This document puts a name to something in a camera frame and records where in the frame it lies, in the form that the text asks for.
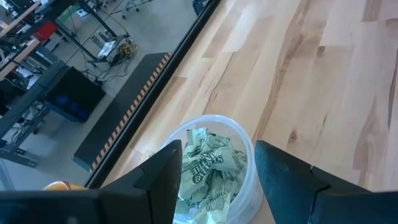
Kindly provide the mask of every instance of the black cable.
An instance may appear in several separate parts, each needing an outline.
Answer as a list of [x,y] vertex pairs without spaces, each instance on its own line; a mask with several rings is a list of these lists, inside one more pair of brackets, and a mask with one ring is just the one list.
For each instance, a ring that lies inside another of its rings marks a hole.
[[89,80],[96,80],[97,79],[97,75],[95,73],[93,73],[90,69],[89,70],[84,70],[81,71],[82,74],[84,74],[86,76],[86,78],[88,78]]
[[114,19],[112,17],[112,15],[109,15],[108,13],[104,12],[102,9],[99,10],[100,12],[102,12],[103,14],[107,15],[108,18],[111,18],[113,21],[115,21],[117,24],[119,24],[120,27],[122,27],[122,29],[126,32],[127,35],[129,35],[129,32],[126,30],[126,28],[124,28],[124,26],[122,26],[122,24],[120,24],[116,19]]
[[[76,34],[76,38],[77,38],[77,41],[79,41],[80,42],[80,40],[79,40],[79,38],[78,38],[78,36],[77,36],[77,32],[76,32],[76,27],[75,27],[75,23],[74,23],[74,21],[73,21],[73,18],[72,18],[72,15],[71,15],[71,12],[70,12],[70,10],[68,9],[68,12],[69,12],[69,15],[70,15],[70,19],[72,20],[72,25],[73,25],[73,30],[74,30],[74,32],[75,32],[75,34]],[[128,34],[128,32],[127,32],[127,30],[118,22],[118,21],[116,21],[121,27],[122,27],[122,29],[124,29],[124,31],[126,32],[126,34]],[[103,72],[101,72],[100,73],[100,75],[97,75],[94,71],[92,71],[92,70],[90,70],[88,67],[87,67],[87,58],[86,58],[86,55],[83,53],[83,50],[82,49],[80,49],[80,52],[81,52],[81,54],[84,56],[84,58],[85,58],[85,67],[86,67],[86,70],[85,71],[82,71],[82,73],[85,73],[85,74],[87,74],[87,78],[89,78],[90,79],[90,75],[92,76],[92,77],[94,77],[94,78],[91,78],[91,79],[93,79],[93,81],[94,82],[104,82],[103,80],[101,80],[101,77],[103,76],[103,78],[105,78],[109,73],[110,73],[110,71],[112,70],[112,67],[111,68],[109,68],[109,69],[107,69],[107,70],[105,70],[105,71],[103,71]]]
[[4,78],[4,80],[7,80],[13,87],[18,88],[18,89],[20,89],[20,90],[22,90],[22,91],[27,92],[27,89],[25,89],[25,88],[23,88],[23,87],[21,87],[21,86],[16,85],[13,81],[11,81],[10,79],[8,79],[7,77]]
[[118,68],[118,70],[116,71],[115,75],[113,75],[113,76],[107,78],[104,82],[105,82],[105,83],[106,83],[106,82],[110,82],[110,81],[114,80],[116,77],[122,78],[122,77],[128,76],[128,66],[129,66],[130,63],[134,60],[135,56],[136,56],[136,55],[132,56],[132,57],[130,58],[130,60],[125,60],[125,61],[124,61],[125,67],[124,67],[124,70],[123,70],[123,75],[118,75],[118,72],[119,72],[120,68],[122,67],[122,66],[120,66],[120,67]]
[[[72,14],[71,14],[69,8],[68,8],[68,13],[69,13],[69,16],[70,16],[70,20],[72,21],[73,31],[74,31],[74,33],[75,33],[75,35],[76,35],[76,39],[77,39],[77,41],[79,42],[79,44],[81,44],[80,39],[79,39],[79,36],[77,35],[77,31],[76,31],[76,27],[75,27],[75,21],[74,21],[73,18],[72,18]],[[83,50],[82,50],[81,48],[79,48],[79,50],[80,50],[82,56],[85,58],[85,67],[86,67],[86,70],[88,70],[86,55],[83,53]]]
[[21,135],[22,130],[23,130],[24,128],[25,128],[25,125],[23,124],[21,127],[19,127],[19,128],[17,129],[16,132],[14,132],[14,134],[12,134],[12,137],[11,137],[11,142],[12,142],[12,143],[14,143],[14,144],[17,143],[18,138],[19,138],[19,136]]
[[25,66],[21,65],[21,63],[15,61],[14,59],[11,59],[12,62],[16,63],[18,66],[20,66],[21,68],[25,68]]

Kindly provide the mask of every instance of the electrical wire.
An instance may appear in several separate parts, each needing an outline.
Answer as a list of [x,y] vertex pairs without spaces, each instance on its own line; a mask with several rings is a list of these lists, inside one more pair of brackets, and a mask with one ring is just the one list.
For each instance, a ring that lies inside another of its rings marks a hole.
[[23,124],[21,127],[19,127],[19,128],[17,129],[17,131],[14,132],[14,134],[12,134],[11,142],[14,143],[14,144],[16,144],[17,141],[18,141],[18,139],[19,139],[19,136],[22,134],[24,128],[29,127],[30,125],[31,125],[31,124],[28,123],[28,124]]
[[[116,19],[114,19],[108,13],[104,12],[102,9],[100,9],[99,11],[102,12],[103,14],[107,15],[108,18],[110,17],[114,22],[116,22],[125,31],[125,33],[127,35],[129,35],[129,33],[126,30],[126,28],[124,28],[124,26],[122,26]],[[72,18],[72,14],[71,14],[69,9],[68,9],[68,13],[69,13],[71,21],[72,21],[73,30],[74,30],[74,32],[76,34],[75,23],[74,23],[74,20]],[[125,49],[122,49],[124,51],[121,52],[121,47],[122,46],[127,46],[127,49],[129,50],[129,52],[128,52],[128,50],[125,50]],[[128,65],[136,57],[138,48],[139,48],[139,45],[137,43],[135,43],[135,42],[128,43],[128,44],[122,44],[121,46],[119,46],[119,53],[122,54],[122,57],[112,67],[110,67],[109,69],[107,69],[105,71],[102,71],[99,75],[97,75],[96,72],[94,72],[94,71],[92,71],[92,70],[90,70],[88,68],[86,55],[83,53],[83,50],[80,49],[80,52],[81,52],[82,56],[85,58],[85,68],[86,68],[86,70],[82,71],[82,73],[84,73],[86,75],[86,77],[89,78],[90,80],[93,80],[94,82],[101,82],[101,83],[110,82],[110,81],[114,80],[116,77],[125,77],[125,76],[128,75]],[[124,70],[123,70],[123,75],[118,75],[118,72],[120,71],[120,69],[123,66],[123,64],[125,66]],[[109,75],[109,73],[111,72],[111,70],[114,67],[118,66],[118,65],[120,65],[120,66],[116,70],[115,75],[106,78]]]
[[[71,14],[69,8],[68,8],[68,13],[69,13],[69,16],[70,16],[70,20],[72,21],[73,31],[74,31],[74,33],[75,33],[75,35],[76,35],[76,39],[77,39],[77,41],[79,42],[79,44],[81,44],[80,39],[79,39],[79,36],[77,35],[76,26],[75,26],[75,21],[73,20],[73,17],[72,17],[72,14]],[[85,67],[86,67],[86,70],[88,70],[86,55],[83,53],[83,50],[82,50],[82,49],[79,48],[79,50],[80,50],[82,56],[85,58]]]
[[122,24],[120,24],[120,22],[118,22],[116,19],[114,19],[111,15],[109,15],[108,13],[106,13],[105,11],[103,11],[102,9],[99,10],[100,12],[102,12],[103,14],[107,15],[108,18],[111,18],[113,21],[115,21],[117,24],[119,24],[119,26],[126,32],[126,34],[129,34],[129,32],[126,30],[126,28],[124,28],[124,26],[122,26]]
[[16,87],[16,88],[18,88],[18,89],[20,89],[20,90],[22,90],[22,91],[27,91],[27,89],[25,89],[25,88],[23,88],[23,87],[21,87],[21,86],[18,86],[18,85],[16,85],[13,81],[11,81],[9,78],[4,78],[4,80],[7,80],[12,86],[14,86],[14,87]]
[[14,59],[10,59],[10,61],[12,61],[12,62],[14,62],[14,63],[16,63],[18,66],[20,66],[21,68],[25,68],[25,66],[23,66],[23,65],[21,65],[21,63],[19,63],[19,62],[17,62],[17,61],[15,61]]

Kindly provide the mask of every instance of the metal table leg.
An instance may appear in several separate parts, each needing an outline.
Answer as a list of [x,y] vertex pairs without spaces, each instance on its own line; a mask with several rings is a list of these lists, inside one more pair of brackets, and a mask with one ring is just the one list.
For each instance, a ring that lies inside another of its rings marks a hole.
[[68,37],[69,40],[71,40],[78,48],[82,49],[87,56],[89,56],[93,61],[98,61],[98,58],[95,57],[91,52],[89,52],[79,41],[77,41],[70,33],[68,33],[66,30],[63,29],[63,24],[60,26],[58,22],[55,21],[55,25],[57,26],[57,29],[61,31],[66,37]]
[[65,26],[59,19],[56,19],[54,21],[58,26],[62,27],[62,29],[65,32],[68,32],[70,35],[75,36],[76,34],[74,32],[72,32],[71,30],[69,30],[69,28],[67,26]]
[[100,16],[99,16],[97,13],[95,13],[95,11],[94,11],[85,1],[80,0],[79,3],[80,3],[80,6],[81,6],[84,10],[86,10],[88,13],[92,14],[92,15],[97,19],[97,21],[98,21],[110,34],[112,34],[113,37],[117,37],[117,35],[115,34],[115,32],[113,32],[113,30],[105,23],[105,21],[102,20],[102,19],[100,18]]
[[26,140],[26,138],[35,131],[35,129],[39,126],[39,124],[44,120],[44,117],[48,115],[50,112],[49,109],[43,108],[39,114],[35,116],[35,118],[31,121],[29,127],[23,130],[22,134],[18,137],[17,141],[15,142],[15,146],[19,148],[19,146]]
[[25,156],[18,154],[18,153],[11,153],[4,149],[0,149],[0,158],[7,159],[9,161],[16,162],[18,164],[28,166],[31,168],[35,168],[37,166],[37,161],[29,159]]

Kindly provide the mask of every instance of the black metal frame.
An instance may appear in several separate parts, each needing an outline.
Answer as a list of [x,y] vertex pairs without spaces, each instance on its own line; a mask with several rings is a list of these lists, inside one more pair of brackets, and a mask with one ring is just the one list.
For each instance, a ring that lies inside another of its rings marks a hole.
[[[55,62],[26,92],[18,102],[0,119],[0,139],[5,136],[8,131],[13,127],[17,120],[27,111],[30,106],[42,100],[51,86],[58,83],[65,74],[66,66],[64,62]],[[12,162],[35,168],[37,161],[35,155],[26,154],[25,150],[19,149],[22,141],[40,124],[41,118],[45,116],[45,109],[35,117],[30,128],[22,132],[20,140],[15,143],[8,144],[0,148],[0,158],[10,160]]]
[[101,24],[102,27],[106,29],[107,32],[109,32],[113,38],[117,39],[116,45],[118,45],[123,39],[128,38],[129,34],[123,34],[123,35],[116,35],[116,33],[105,23],[105,21],[92,9],[88,4],[87,0],[74,0],[70,1],[67,3],[60,3],[60,1],[52,1],[51,3],[46,4],[47,9],[42,9],[40,13],[44,15],[44,18],[42,19],[42,22],[39,22],[39,24],[43,24],[45,21],[51,21],[55,24],[57,27],[57,30],[59,30],[68,40],[72,41],[76,47],[84,51],[86,55],[91,59],[88,61],[91,64],[96,64],[96,63],[105,63],[108,62],[106,58],[97,58],[95,55],[93,55],[89,50],[86,49],[86,47],[83,46],[82,43],[76,39],[76,34],[70,33],[70,31],[63,25],[60,21],[58,21],[57,17],[67,9],[68,6],[72,5],[74,2],[77,2],[81,8],[83,8],[87,13],[91,14],[94,16],[94,18]]
[[127,121],[126,125],[116,138],[109,151],[105,154],[100,164],[86,181],[85,187],[95,189],[102,186],[113,166],[115,163],[117,163],[120,155],[123,153],[129,141],[146,117],[150,108],[155,103],[157,97],[160,95],[167,82],[172,77],[174,71],[177,69],[185,54],[188,52],[196,37],[199,35],[200,31],[205,26],[220,2],[221,0],[211,0],[208,2],[204,10],[198,16],[198,19],[191,26],[190,30],[187,32],[187,34],[185,34],[185,37],[177,46],[169,62],[156,78],[154,84],[149,88],[147,94],[134,111],[134,114]]

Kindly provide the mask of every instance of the wood grain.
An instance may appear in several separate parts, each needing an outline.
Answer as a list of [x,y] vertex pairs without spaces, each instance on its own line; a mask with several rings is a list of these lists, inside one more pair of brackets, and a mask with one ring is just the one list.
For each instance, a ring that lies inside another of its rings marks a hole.
[[[398,4],[222,1],[108,181],[159,150],[182,122],[225,114],[354,184],[398,190]],[[253,223],[272,223],[264,199]]]
[[10,62],[0,71],[0,81],[3,80],[14,68],[18,66],[16,62],[23,61],[35,48],[40,44],[40,41],[37,39],[29,41],[26,45],[26,48],[19,52],[19,54],[14,58],[13,62]]

